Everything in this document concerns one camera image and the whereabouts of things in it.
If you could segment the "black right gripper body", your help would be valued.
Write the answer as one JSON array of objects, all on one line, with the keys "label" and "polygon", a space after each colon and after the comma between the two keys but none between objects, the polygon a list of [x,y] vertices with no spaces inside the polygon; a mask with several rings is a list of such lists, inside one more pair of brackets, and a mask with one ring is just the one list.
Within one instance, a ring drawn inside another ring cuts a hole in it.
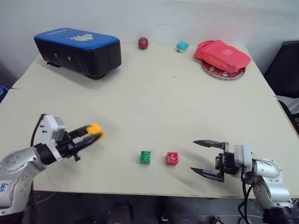
[{"label": "black right gripper body", "polygon": [[224,174],[236,175],[239,168],[235,165],[234,153],[229,152],[228,142],[217,142],[216,147],[223,150],[215,157],[215,169],[218,170],[217,176],[224,177]]}]

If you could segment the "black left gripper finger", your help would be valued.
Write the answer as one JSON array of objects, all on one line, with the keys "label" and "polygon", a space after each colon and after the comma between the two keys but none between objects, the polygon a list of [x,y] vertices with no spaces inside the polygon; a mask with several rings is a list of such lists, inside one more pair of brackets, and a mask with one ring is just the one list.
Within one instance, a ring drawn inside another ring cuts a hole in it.
[{"label": "black left gripper finger", "polygon": [[87,136],[81,142],[75,144],[72,151],[73,152],[78,152],[78,151],[90,146],[91,144],[96,142],[101,136],[102,136],[101,133]]},{"label": "black left gripper finger", "polygon": [[83,126],[83,127],[80,127],[76,130],[73,130],[71,132],[69,132],[69,136],[72,138],[72,139],[75,139],[75,138],[78,138],[78,137],[82,137],[86,134],[88,134],[88,131],[87,131],[87,128],[89,126]]}]

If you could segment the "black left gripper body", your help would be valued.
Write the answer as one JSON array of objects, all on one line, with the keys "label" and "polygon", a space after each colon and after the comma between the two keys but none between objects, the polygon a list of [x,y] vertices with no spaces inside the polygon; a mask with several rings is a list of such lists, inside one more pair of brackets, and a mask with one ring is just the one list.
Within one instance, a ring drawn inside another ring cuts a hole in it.
[{"label": "black left gripper body", "polygon": [[75,161],[79,161],[81,158],[78,156],[78,150],[75,148],[74,139],[78,137],[77,131],[64,132],[63,138],[60,141],[57,141],[56,149],[60,153],[61,157],[70,158],[74,157]]}]

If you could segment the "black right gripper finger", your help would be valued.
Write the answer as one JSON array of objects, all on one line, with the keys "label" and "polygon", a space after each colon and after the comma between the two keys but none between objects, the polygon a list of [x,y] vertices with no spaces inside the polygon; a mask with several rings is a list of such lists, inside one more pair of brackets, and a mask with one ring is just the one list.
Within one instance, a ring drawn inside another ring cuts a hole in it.
[{"label": "black right gripper finger", "polygon": [[195,173],[201,175],[202,177],[205,177],[207,179],[211,179],[211,180],[215,180],[218,182],[224,182],[224,174],[215,174],[212,171],[208,171],[208,170],[204,170],[204,169],[199,169],[199,168],[193,168],[190,167],[190,169],[192,171],[194,171]]},{"label": "black right gripper finger", "polygon": [[193,143],[203,147],[223,148],[223,142],[217,142],[213,140],[195,140]]}]

